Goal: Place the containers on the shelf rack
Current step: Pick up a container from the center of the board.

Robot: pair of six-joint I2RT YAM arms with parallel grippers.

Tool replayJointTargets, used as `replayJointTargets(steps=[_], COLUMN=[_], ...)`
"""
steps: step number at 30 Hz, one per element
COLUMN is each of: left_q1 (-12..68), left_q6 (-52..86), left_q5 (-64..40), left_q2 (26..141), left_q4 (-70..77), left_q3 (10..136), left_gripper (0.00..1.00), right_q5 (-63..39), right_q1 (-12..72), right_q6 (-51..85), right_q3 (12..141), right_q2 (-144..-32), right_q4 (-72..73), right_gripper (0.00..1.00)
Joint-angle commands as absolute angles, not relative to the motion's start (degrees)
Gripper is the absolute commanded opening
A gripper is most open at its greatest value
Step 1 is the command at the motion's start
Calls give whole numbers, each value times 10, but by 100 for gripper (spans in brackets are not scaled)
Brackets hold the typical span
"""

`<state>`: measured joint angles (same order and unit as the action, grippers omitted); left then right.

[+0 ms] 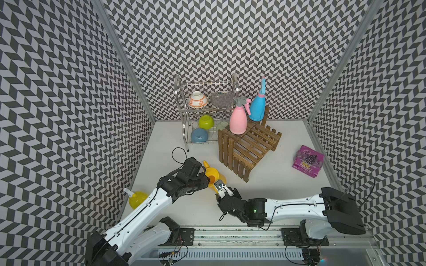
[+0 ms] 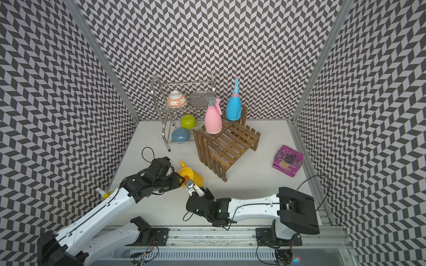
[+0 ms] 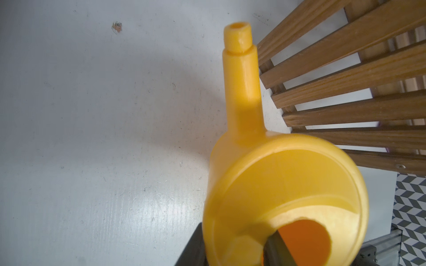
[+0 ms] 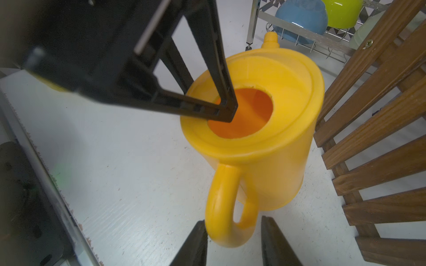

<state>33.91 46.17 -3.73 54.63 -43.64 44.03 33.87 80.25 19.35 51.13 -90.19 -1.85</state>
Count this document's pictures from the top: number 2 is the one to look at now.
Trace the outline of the yellow watering can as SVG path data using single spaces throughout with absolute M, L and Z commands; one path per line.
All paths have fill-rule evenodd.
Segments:
M 194 184 L 196 184 L 198 187 L 203 187 L 204 185 L 204 179 L 202 175 L 195 172 L 190 167 L 186 166 L 184 161 L 180 161 L 181 169 L 178 171 L 178 174 L 185 178 L 184 182 L 187 182 L 188 180 L 192 180 Z

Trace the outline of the pink spray bottle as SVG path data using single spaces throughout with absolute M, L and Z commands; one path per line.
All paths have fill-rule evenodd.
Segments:
M 205 114 L 205 130 L 209 134 L 218 134 L 223 127 L 222 123 L 222 110 L 220 107 L 221 100 L 213 96 L 207 96 L 208 103 L 207 111 Z

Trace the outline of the blue spray bottle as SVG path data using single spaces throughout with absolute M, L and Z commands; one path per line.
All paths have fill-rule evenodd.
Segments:
M 226 107 L 226 118 L 230 121 L 237 121 L 241 118 L 242 103 L 239 96 L 239 77 L 235 79 L 235 88 Z

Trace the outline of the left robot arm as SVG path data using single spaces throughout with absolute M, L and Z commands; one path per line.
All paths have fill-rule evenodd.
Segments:
M 79 220 L 54 233 L 48 231 L 37 241 L 39 266 L 89 266 L 104 255 L 129 244 L 151 244 L 151 225 L 141 217 L 97 236 L 124 211 L 153 193 L 179 188 L 185 179 L 175 172 L 168 157 L 155 158 L 148 168 L 126 177 L 120 186 Z

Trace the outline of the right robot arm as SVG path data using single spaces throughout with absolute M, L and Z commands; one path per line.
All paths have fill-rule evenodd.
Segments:
M 207 188 L 186 188 L 187 211 L 204 217 L 214 227 L 228 229 L 231 224 L 248 219 L 270 219 L 277 239 L 291 240 L 297 233 L 320 233 L 314 198 L 291 188 L 280 187 L 277 194 L 253 199 L 215 199 Z

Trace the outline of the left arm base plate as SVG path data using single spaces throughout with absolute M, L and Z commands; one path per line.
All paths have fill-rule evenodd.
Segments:
M 151 228 L 142 231 L 137 240 L 129 246 L 166 246 L 169 237 L 169 228 Z

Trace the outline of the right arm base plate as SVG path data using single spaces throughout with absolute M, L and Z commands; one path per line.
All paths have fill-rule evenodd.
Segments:
M 274 247 L 300 247 L 302 246 L 302 239 L 299 233 L 292 236 L 291 239 L 280 239 L 272 232 L 272 228 L 256 228 L 256 241 L 258 246 Z

